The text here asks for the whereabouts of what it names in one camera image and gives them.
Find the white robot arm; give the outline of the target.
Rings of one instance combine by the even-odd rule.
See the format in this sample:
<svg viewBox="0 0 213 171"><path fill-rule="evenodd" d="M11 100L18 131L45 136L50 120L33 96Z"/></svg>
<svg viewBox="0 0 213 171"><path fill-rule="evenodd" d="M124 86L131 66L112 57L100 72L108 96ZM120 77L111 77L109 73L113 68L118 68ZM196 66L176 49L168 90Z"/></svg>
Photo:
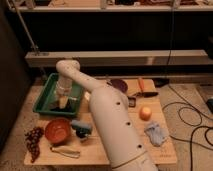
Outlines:
<svg viewBox="0 0 213 171"><path fill-rule="evenodd" d="M73 81L90 93L89 108L113 171L158 171L128 115L125 94L80 72L76 60L56 63L57 89L66 90Z"/></svg>

